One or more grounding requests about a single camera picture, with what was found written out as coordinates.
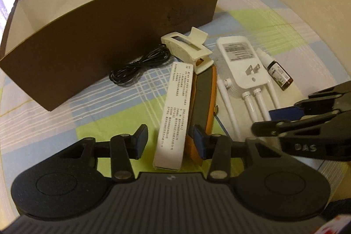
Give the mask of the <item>white text-printed box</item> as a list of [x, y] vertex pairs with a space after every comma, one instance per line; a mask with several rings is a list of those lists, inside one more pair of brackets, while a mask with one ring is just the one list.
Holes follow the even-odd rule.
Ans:
[[193, 65], [174, 62], [158, 132], [154, 168], [176, 171], [181, 168], [187, 135], [192, 82]]

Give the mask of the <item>small brown dropper bottle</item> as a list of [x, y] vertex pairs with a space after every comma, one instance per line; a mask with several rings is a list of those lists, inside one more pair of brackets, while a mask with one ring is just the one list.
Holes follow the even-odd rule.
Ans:
[[293, 83], [293, 78], [271, 55], [260, 48], [256, 50], [256, 54], [269, 75], [279, 85], [282, 91], [286, 90]]

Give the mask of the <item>white wifi router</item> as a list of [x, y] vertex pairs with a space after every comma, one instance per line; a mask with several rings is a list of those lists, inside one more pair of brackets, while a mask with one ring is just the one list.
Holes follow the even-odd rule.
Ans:
[[217, 66], [217, 87], [227, 109], [233, 127], [233, 139], [244, 141], [238, 124], [239, 112], [234, 110], [232, 97], [240, 98], [246, 105], [252, 122], [259, 120], [253, 105], [257, 102], [263, 119], [270, 121], [271, 116], [264, 102], [262, 90], [269, 92], [274, 107], [280, 108], [277, 93], [271, 77], [258, 57], [249, 40], [244, 36], [226, 36], [216, 41], [215, 65]]

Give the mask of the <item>cream hair claw clip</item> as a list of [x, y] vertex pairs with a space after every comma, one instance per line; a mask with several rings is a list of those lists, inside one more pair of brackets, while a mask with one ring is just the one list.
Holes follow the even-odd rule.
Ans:
[[188, 36], [172, 32], [161, 37], [161, 43], [166, 45], [171, 54], [187, 64], [193, 65], [196, 75], [210, 68], [214, 61], [210, 58], [212, 51], [204, 43], [208, 34], [192, 27]]

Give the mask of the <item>checked bed sheet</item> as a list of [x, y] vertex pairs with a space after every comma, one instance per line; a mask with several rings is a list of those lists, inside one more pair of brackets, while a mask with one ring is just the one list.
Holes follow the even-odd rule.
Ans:
[[[322, 39], [279, 0], [218, 0], [211, 23], [203, 26], [206, 46], [213, 49], [224, 36], [245, 36], [271, 54], [293, 77], [286, 91], [278, 91], [288, 106], [312, 92], [350, 80], [342, 64]], [[1, 198], [10, 197], [14, 178], [83, 137], [105, 141], [118, 131], [149, 127], [150, 139], [136, 171], [151, 171], [155, 141], [167, 93], [170, 67], [146, 71], [129, 87], [104, 78], [48, 112], [1, 75]]]

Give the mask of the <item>brown cardboard storage box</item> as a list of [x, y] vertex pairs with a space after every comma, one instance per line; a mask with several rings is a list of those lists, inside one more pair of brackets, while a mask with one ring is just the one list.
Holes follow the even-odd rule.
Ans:
[[1, 70], [52, 111], [160, 38], [210, 22], [217, 0], [16, 0]]

